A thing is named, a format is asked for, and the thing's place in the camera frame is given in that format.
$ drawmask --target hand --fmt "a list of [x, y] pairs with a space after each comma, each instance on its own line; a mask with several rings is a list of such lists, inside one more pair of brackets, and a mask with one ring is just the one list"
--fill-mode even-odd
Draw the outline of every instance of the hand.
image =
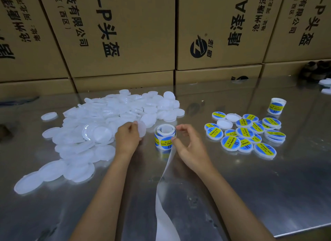
[[180, 139], [173, 137], [172, 143], [176, 146], [180, 158], [198, 176], [214, 170], [214, 166], [207, 154], [199, 133], [190, 124], [181, 124], [176, 127], [184, 135], [190, 137], [190, 144], [185, 147]]
[[116, 155], [125, 155], [129, 160], [131, 160], [131, 157], [140, 141], [138, 123], [136, 121], [127, 122], [120, 126], [115, 134], [115, 139]]

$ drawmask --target reflective surface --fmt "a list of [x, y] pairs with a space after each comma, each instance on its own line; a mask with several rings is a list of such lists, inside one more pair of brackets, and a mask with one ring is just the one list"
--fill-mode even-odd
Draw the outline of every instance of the reflective surface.
[[[140, 88], [132, 94], [173, 87]], [[185, 116], [177, 124], [191, 123], [203, 136], [209, 155], [252, 212], [275, 236], [331, 223], [331, 97], [318, 85], [297, 86], [291, 77], [180, 85], [174, 90]], [[35, 191], [17, 195], [13, 188], [25, 174], [59, 158], [44, 130], [61, 126], [65, 110], [85, 97], [110, 92], [56, 95], [19, 106], [0, 108], [1, 128], [9, 134], [0, 141], [0, 236], [2, 240], [67, 240], [97, 190], [108, 162], [96, 164], [87, 182], [73, 184], [63, 177], [43, 183]], [[276, 157], [263, 160], [251, 153], [223, 151], [220, 143], [205, 137], [204, 125], [214, 122], [212, 112], [251, 113], [260, 119], [271, 98], [287, 100], [281, 132], [285, 143], [275, 147]], [[42, 122], [55, 111], [59, 118]], [[155, 240], [156, 186], [168, 153], [154, 146], [152, 127], [134, 154], [126, 177], [117, 240]], [[200, 179], [175, 158], [162, 180], [165, 211], [184, 240], [227, 240], [221, 217]]]

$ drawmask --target pile of white lids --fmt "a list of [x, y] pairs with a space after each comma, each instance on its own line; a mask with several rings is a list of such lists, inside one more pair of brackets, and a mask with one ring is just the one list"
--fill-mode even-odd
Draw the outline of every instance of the pile of white lids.
[[[43, 182], [49, 182], [64, 176], [79, 183], [90, 178], [97, 161], [112, 161], [118, 127], [126, 122], [138, 121], [139, 136], [146, 134], [157, 119], [174, 122], [184, 116], [175, 95], [167, 91], [163, 96], [156, 91], [142, 95], [133, 94], [124, 89], [119, 94], [110, 94], [103, 98], [85, 98], [85, 104], [78, 104], [63, 113], [62, 127], [50, 128], [43, 132], [44, 138], [51, 138], [56, 144], [55, 151], [60, 159], [42, 166], [38, 171], [23, 176], [15, 185], [18, 194], [28, 193]], [[43, 115], [42, 120], [57, 118], [55, 112]]]
[[222, 147], [227, 151], [239, 151], [256, 154], [263, 158], [272, 159], [276, 156], [276, 150], [267, 143], [262, 143], [260, 134], [264, 133], [265, 138], [272, 142], [282, 144], [286, 135], [279, 131], [281, 122], [275, 118], [266, 117], [259, 121], [259, 118], [252, 114], [225, 114], [213, 112], [212, 118], [215, 123], [205, 124], [206, 135], [214, 141], [221, 141]]

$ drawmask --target person's left hand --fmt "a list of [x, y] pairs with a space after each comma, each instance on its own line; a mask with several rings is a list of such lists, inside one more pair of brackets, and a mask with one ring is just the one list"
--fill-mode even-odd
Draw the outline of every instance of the person's left hand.
[[140, 141], [138, 123], [136, 121], [127, 122], [120, 126], [115, 138], [116, 155], [125, 155], [130, 160]]

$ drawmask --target person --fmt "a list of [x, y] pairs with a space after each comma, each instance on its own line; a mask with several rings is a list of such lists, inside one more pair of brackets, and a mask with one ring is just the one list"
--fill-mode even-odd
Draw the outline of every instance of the person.
[[[252, 214], [241, 198], [213, 166], [199, 133], [188, 124], [176, 127], [177, 132], [189, 136], [184, 146], [172, 138], [180, 158], [203, 181], [215, 201], [232, 241], [275, 240], [268, 229]], [[116, 154], [100, 187], [78, 222], [70, 241], [114, 240], [118, 212], [131, 157], [140, 138], [137, 122], [128, 122], [115, 135]]]

